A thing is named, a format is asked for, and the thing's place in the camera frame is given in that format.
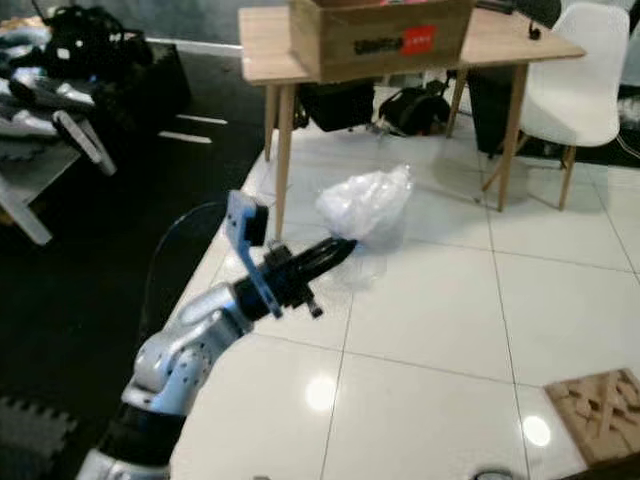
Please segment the red label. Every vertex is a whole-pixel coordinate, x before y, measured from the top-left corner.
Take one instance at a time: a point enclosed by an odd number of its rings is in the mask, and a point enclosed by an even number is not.
[[[433,38],[436,35],[435,25],[408,28],[404,31],[403,55],[426,53],[433,48]]]

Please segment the black bag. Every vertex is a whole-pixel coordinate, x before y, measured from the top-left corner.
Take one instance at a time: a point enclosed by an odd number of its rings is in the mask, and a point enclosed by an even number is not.
[[[441,96],[444,84],[434,82],[426,88],[403,88],[380,105],[380,118],[403,135],[428,135],[434,119],[446,122],[451,110]]]
[[[12,68],[44,67],[51,78],[89,79],[96,75],[101,80],[117,80],[134,64],[153,62],[144,34],[126,30],[102,7],[58,7],[43,21],[51,29],[44,51],[34,48],[12,59]]]
[[[371,123],[373,115],[373,81],[318,85],[300,85],[302,106],[325,132]]]

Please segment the white wall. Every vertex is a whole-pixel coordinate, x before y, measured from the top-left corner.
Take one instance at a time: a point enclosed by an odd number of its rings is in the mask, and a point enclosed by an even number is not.
[[[584,2],[585,0],[562,0],[562,7],[576,2]],[[629,11],[633,6],[634,0],[588,0],[590,3],[602,3],[605,5],[616,5]],[[623,85],[634,85],[640,87],[640,28],[636,28],[633,36],[629,41],[629,49],[627,51],[627,61],[622,73]]]

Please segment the black backpack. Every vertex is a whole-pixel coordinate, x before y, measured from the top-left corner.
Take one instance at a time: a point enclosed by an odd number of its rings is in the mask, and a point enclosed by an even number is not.
[[[144,34],[126,30],[102,7],[58,7],[43,22],[51,29],[49,42],[43,50],[34,48],[31,53],[12,59],[11,68],[44,67],[51,78],[89,79],[97,75],[100,79],[117,80],[134,64],[153,62]]]
[[[426,88],[403,88],[380,105],[379,116],[402,135],[427,135],[434,119],[446,122],[450,107],[442,98],[444,84],[430,82]]]

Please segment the white tile floor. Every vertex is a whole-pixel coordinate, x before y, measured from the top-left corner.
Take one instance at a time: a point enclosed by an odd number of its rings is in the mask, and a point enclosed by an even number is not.
[[[585,468],[541,387],[615,367],[640,375],[640,171],[577,165],[558,212],[561,173],[522,160],[500,214],[495,192],[479,189],[492,165],[468,117],[451,140],[310,128],[294,134],[284,240],[295,251],[326,235],[320,189],[398,163],[415,180],[402,248],[343,267],[376,273],[358,288],[317,280],[319,321],[302,309],[263,320],[225,353],[174,478],[463,480],[498,466],[558,479]],[[261,157],[245,190],[273,204],[273,173]],[[243,274],[228,249],[218,235],[181,303]],[[550,435],[523,434],[528,417]]]

